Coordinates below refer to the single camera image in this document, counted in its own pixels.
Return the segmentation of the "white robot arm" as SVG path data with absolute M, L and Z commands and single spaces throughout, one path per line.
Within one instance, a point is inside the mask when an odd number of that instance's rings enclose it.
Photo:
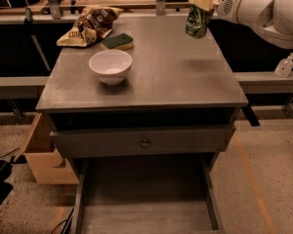
M 293 49 L 293 0 L 188 0 L 219 20 L 248 26 L 265 41 Z

